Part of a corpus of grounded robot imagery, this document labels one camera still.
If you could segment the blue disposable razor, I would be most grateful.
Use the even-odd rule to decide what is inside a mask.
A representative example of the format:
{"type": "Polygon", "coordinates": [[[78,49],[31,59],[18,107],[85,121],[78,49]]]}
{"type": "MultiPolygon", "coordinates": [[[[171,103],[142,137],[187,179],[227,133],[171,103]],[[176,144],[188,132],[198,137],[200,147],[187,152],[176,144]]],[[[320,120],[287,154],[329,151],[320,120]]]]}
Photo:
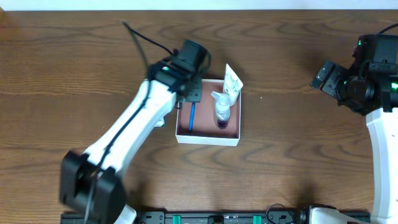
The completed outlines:
{"type": "Polygon", "coordinates": [[[193,123],[194,123],[194,117],[195,117],[195,106],[196,106],[196,103],[192,102],[191,111],[190,111],[189,125],[188,125],[188,131],[189,132],[193,131],[193,123]]]}

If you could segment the clear spray bottle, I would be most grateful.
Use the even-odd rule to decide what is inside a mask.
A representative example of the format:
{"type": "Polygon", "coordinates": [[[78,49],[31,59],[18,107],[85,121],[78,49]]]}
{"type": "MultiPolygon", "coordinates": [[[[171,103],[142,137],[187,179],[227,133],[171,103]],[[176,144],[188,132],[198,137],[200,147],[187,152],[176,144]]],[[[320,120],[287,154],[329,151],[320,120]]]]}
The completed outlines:
{"type": "Polygon", "coordinates": [[[229,96],[215,91],[211,92],[211,96],[215,100],[215,124],[220,129],[226,129],[231,115],[229,96]]]}

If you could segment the white cream tube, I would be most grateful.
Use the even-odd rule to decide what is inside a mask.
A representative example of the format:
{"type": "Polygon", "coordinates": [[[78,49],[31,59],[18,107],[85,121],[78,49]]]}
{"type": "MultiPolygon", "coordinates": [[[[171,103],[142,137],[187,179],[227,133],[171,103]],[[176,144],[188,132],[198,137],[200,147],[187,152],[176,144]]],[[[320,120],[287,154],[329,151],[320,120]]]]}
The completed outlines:
{"type": "Polygon", "coordinates": [[[243,87],[243,83],[240,78],[237,76],[235,71],[226,64],[226,68],[224,71],[224,84],[223,84],[223,93],[229,96],[229,105],[235,105],[238,96],[243,87]]]}

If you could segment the green Dettol soap bar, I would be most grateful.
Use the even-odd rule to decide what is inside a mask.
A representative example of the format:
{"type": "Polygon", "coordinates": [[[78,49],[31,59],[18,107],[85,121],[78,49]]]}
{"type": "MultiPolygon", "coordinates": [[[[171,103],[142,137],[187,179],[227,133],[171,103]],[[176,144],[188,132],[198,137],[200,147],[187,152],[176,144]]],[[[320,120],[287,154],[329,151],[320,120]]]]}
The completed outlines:
{"type": "Polygon", "coordinates": [[[163,127],[165,126],[165,119],[161,118],[155,125],[156,127],[163,127]]]}

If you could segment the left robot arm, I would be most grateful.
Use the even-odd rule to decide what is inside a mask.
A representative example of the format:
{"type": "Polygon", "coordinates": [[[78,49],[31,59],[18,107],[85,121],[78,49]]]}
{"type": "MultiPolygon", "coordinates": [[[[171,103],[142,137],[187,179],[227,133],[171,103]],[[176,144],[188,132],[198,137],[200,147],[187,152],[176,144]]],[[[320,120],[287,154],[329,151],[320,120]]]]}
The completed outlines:
{"type": "Polygon", "coordinates": [[[158,122],[178,100],[199,101],[201,78],[211,55],[186,40],[177,54],[147,68],[146,79],[122,115],[82,154],[69,151],[62,160],[59,200],[73,210],[62,223],[134,223],[123,178],[158,122]]]}

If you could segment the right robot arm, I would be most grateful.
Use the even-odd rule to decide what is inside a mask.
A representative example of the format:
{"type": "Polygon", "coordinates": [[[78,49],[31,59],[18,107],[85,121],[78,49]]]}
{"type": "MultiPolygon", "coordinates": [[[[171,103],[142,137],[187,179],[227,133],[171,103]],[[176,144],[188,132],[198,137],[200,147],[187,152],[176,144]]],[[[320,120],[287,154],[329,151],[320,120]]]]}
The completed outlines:
{"type": "Polygon", "coordinates": [[[310,83],[365,116],[373,151],[370,223],[397,223],[397,36],[358,38],[350,68],[326,61],[310,83]]]}

